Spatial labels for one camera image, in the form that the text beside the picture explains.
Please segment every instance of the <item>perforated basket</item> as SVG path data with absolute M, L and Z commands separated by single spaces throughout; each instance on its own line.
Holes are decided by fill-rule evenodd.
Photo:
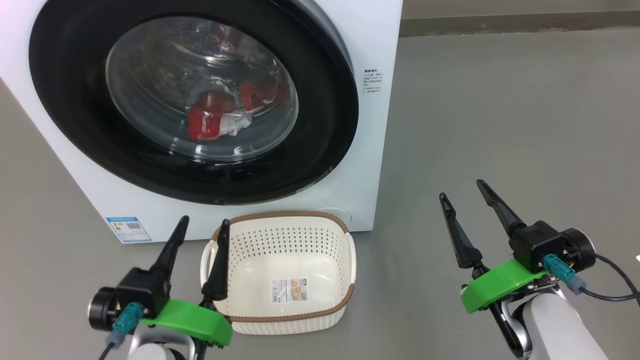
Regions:
M 230 220 L 228 298 L 216 302 L 243 334 L 297 334 L 327 329 L 353 293 L 356 253 L 346 225 L 315 211 L 289 211 Z M 200 263 L 209 277 L 216 230 Z

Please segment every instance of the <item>brown basket rim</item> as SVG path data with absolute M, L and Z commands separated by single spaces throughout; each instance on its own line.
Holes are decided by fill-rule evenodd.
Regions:
M 340 226 L 340 228 L 344 231 L 345 234 L 349 233 L 349 228 L 347 225 L 340 220 L 335 215 L 329 213 L 323 213 L 320 211 L 275 211 L 270 213 L 259 213 L 252 215 L 244 215 L 241 217 L 235 217 L 229 220 L 231 225 L 236 224 L 238 222 L 249 221 L 249 220 L 258 220 L 264 218 L 282 218 L 282 217 L 321 217 L 327 218 Z M 211 236 L 211 241 L 216 241 L 218 239 L 218 233 L 220 232 L 220 226 L 216 229 Z M 319 318 L 321 316 L 331 315 L 333 313 L 338 312 L 342 309 L 346 304 L 351 300 L 351 296 L 353 295 L 353 290 L 355 289 L 355 284 L 350 284 L 349 289 L 347 290 L 347 294 L 344 298 L 336 305 L 327 310 L 314 311 L 313 313 L 304 313 L 297 315 L 287 315 L 287 316 L 228 316 L 226 314 L 220 313 L 221 315 L 228 316 L 231 319 L 231 322 L 290 322 L 295 320 L 306 320 L 311 318 Z

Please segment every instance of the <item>green mount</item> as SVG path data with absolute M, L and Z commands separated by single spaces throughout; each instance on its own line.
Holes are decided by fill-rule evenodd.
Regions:
M 518 260 L 511 259 L 473 280 L 464 289 L 460 299 L 467 312 L 474 313 L 546 273 L 545 270 L 532 274 Z
M 157 318 L 141 322 L 224 346 L 231 344 L 233 333 L 231 323 L 221 314 L 183 300 L 169 299 Z

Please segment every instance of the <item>washing machine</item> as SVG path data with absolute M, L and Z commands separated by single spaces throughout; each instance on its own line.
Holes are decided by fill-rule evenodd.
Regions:
M 0 76 L 124 243 L 166 241 L 182 215 L 188 240 L 268 211 L 368 231 L 401 6 L 4 2 Z

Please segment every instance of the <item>concrete floor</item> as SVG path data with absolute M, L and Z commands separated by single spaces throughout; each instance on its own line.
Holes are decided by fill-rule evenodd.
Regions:
M 447 192 L 488 266 L 506 260 L 477 178 L 525 222 L 581 228 L 640 285 L 639 58 L 635 30 L 401 39 L 376 228 L 355 234 L 343 319 L 311 334 L 236 334 L 207 358 L 511 359 L 491 316 L 462 308 L 470 271 L 456 267 L 437 201 Z M 3 86 L 0 111 L 3 358 L 95 359 L 106 333 L 89 328 L 89 299 L 162 245 L 121 245 Z M 181 248 L 175 298 L 200 300 L 203 246 Z M 604 265 L 584 278 L 629 293 Z M 636 357 L 636 303 L 568 298 L 609 358 Z

